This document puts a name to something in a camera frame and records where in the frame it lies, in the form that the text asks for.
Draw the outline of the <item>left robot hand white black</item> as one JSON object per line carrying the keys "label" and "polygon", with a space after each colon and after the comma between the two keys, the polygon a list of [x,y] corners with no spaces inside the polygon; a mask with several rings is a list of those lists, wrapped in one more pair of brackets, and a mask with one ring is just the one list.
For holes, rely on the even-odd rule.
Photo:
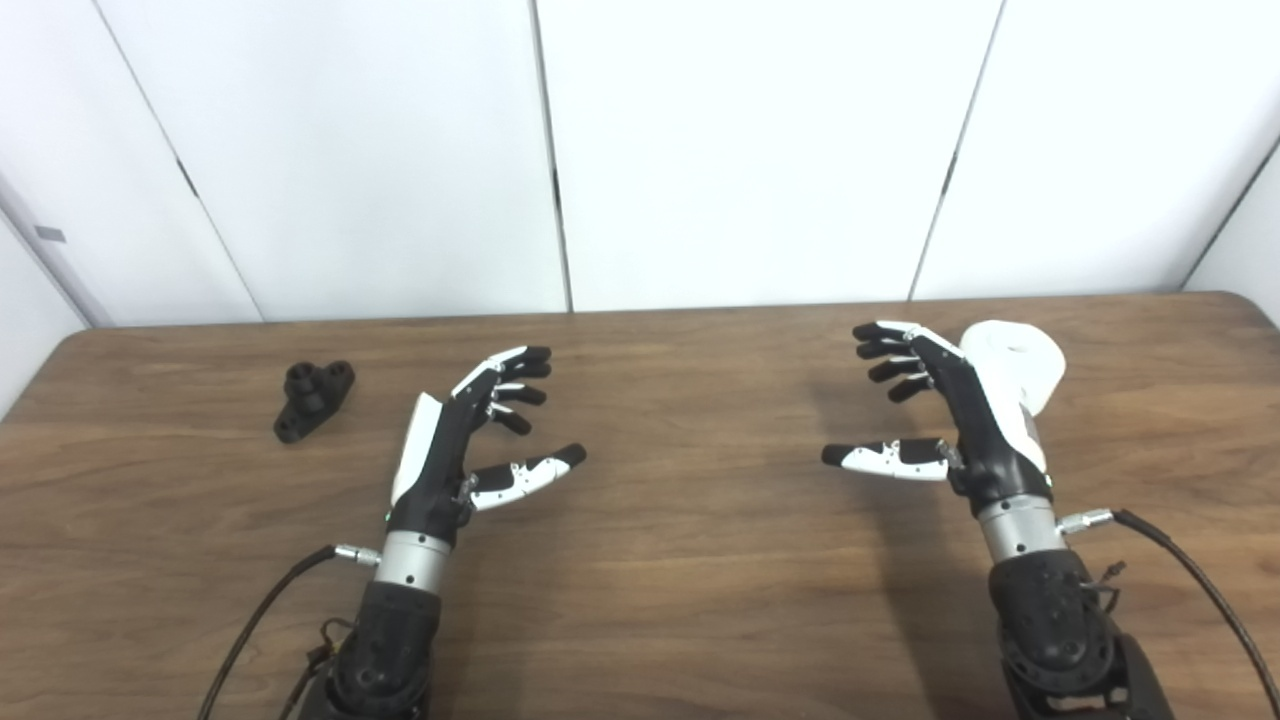
{"label": "left robot hand white black", "polygon": [[512,406],[547,401],[527,380],[550,374],[550,356],[545,346],[509,348],[480,361],[443,400],[419,396],[392,484],[389,532],[408,532],[452,548],[475,512],[525,498],[585,461],[586,450],[572,443],[492,468],[465,466],[472,436],[486,424],[517,436],[531,432],[531,423]]}

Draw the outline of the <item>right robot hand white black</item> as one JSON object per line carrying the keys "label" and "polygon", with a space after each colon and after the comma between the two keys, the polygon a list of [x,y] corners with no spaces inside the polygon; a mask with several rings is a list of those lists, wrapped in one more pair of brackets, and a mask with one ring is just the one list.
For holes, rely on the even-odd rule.
{"label": "right robot hand white black", "polygon": [[1065,374],[1065,356],[1039,328],[986,320],[954,343],[914,322],[872,322],[852,328],[858,356],[878,360],[867,374],[895,380],[887,393],[904,404],[936,392],[956,438],[901,438],[827,445],[822,461],[849,471],[905,480],[946,480],[972,514],[1029,496],[1052,501],[1037,416]]}

